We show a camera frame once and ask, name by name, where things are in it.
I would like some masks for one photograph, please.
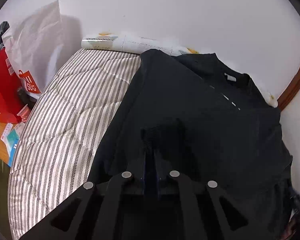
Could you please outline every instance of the wooden table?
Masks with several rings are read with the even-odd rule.
[[[7,125],[6,123],[0,123],[0,138],[6,125]],[[3,160],[6,164],[8,164],[9,162],[9,154],[7,152],[7,147],[1,139],[0,139],[0,159]]]

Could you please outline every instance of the red box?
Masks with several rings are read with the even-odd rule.
[[[14,72],[5,49],[0,51],[0,122],[19,123],[17,113],[24,107],[17,90],[22,84]]]

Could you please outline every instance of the clothing label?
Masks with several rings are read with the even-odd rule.
[[[6,125],[6,127],[4,128],[3,133],[1,135],[1,138],[0,138],[4,143],[5,143],[5,138],[7,138],[7,136],[10,133],[12,127],[13,127],[13,124],[12,123],[8,123]]]
[[[230,81],[234,81],[234,82],[237,81],[237,79],[236,79],[235,77],[230,76],[230,75],[228,75],[227,73],[225,73],[225,76],[227,76],[228,80],[230,80]]]
[[[9,74],[10,74],[10,76],[12,76],[12,74],[14,73],[13,67],[12,67],[12,66],[10,66],[10,67],[8,68],[8,70],[9,70]]]
[[[9,67],[11,65],[10,61],[8,58],[6,58],[6,64],[7,64],[7,67]]]

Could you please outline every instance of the bed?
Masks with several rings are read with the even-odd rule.
[[[80,49],[52,79],[30,115],[11,166],[13,239],[86,181],[140,63],[137,54]]]

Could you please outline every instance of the black clothing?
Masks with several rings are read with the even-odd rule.
[[[268,106],[250,76],[215,54],[171,57],[151,49],[141,60],[89,177],[107,181],[150,144],[192,180],[216,181],[279,236],[291,214],[292,162],[279,109]]]

